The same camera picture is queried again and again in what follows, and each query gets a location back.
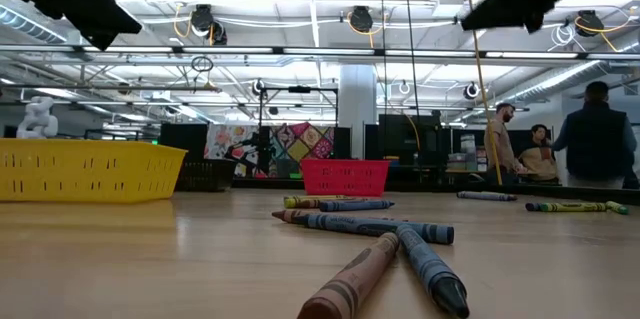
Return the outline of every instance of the red basket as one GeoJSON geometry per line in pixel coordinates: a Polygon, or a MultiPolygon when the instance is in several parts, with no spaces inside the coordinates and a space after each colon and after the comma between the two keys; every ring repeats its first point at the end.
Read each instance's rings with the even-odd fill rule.
{"type": "Polygon", "coordinates": [[[304,159],[300,162],[309,195],[381,196],[388,160],[304,159]]]}

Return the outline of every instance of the yellow basket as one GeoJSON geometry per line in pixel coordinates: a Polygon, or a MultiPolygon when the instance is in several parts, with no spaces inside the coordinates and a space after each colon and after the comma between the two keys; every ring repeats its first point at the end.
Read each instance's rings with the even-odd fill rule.
{"type": "Polygon", "coordinates": [[[0,201],[169,198],[185,154],[140,142],[0,139],[0,201]]]}

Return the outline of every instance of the white column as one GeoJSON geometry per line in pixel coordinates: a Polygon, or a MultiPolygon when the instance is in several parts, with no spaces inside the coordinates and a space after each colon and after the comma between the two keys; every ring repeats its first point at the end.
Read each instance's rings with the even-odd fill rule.
{"type": "Polygon", "coordinates": [[[338,126],[351,128],[351,156],[364,159],[364,125],[377,118],[373,65],[343,65],[338,100],[338,126]]]}

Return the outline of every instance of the beige shirt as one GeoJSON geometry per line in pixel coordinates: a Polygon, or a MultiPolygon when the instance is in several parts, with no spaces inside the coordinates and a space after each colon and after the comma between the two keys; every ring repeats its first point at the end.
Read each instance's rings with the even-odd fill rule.
{"type": "Polygon", "coordinates": [[[511,148],[511,140],[509,139],[509,133],[507,127],[503,123],[492,119],[490,124],[484,131],[484,147],[487,150],[487,159],[489,160],[489,168],[496,166],[493,156],[493,146],[491,145],[490,133],[495,133],[498,141],[496,142],[496,149],[498,149],[498,160],[500,166],[507,168],[509,171],[515,171],[516,158],[513,155],[513,149],[511,148]]]}

